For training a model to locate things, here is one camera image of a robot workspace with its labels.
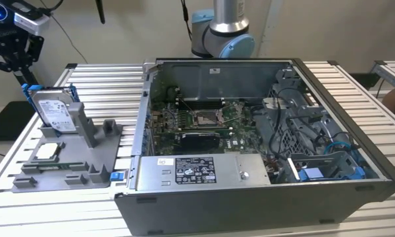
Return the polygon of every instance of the open computer tower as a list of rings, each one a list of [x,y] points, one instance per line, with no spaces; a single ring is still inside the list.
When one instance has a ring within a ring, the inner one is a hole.
[[[395,168],[298,59],[143,63],[134,235],[338,223],[395,192]]]

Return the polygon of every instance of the motherboard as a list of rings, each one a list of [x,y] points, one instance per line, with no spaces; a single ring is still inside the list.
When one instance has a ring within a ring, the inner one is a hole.
[[[154,104],[154,154],[265,154],[249,110],[241,100]]]

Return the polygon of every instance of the power supply label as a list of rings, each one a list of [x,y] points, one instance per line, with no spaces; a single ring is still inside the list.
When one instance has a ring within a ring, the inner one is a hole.
[[[213,157],[175,158],[175,183],[216,183]]]

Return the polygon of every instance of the hard disk drive label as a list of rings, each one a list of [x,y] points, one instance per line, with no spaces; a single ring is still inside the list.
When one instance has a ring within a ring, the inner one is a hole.
[[[216,183],[213,157],[175,158],[175,183]]]
[[[38,103],[51,128],[59,132],[75,131],[65,104],[58,100],[39,100]]]

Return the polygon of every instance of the metal workbench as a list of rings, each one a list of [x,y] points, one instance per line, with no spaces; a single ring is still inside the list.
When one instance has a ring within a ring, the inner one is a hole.
[[[340,66],[305,62],[341,107],[395,166],[395,115],[374,100]],[[129,168],[138,98],[141,65],[87,64],[66,68],[55,85],[78,88],[85,113],[94,122],[114,118],[123,125],[114,170]],[[127,236],[129,231],[105,189],[13,194],[14,174],[29,158],[41,136],[34,115],[0,164],[0,236],[66,235]],[[384,202],[364,205],[338,225],[317,225],[209,236],[395,236],[395,194]]]

